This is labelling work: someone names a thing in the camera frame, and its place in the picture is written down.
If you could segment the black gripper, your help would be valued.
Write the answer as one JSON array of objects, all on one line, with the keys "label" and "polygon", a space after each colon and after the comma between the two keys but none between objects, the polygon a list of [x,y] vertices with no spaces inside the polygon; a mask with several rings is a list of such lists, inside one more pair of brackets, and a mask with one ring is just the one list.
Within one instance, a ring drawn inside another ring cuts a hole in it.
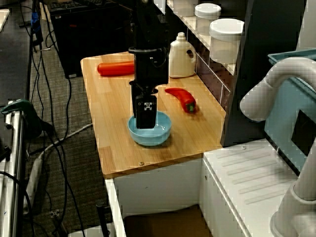
[{"label": "black gripper", "polygon": [[134,55],[134,80],[130,82],[133,115],[138,129],[151,129],[156,124],[157,86],[168,84],[168,53],[166,48],[136,49]]}]

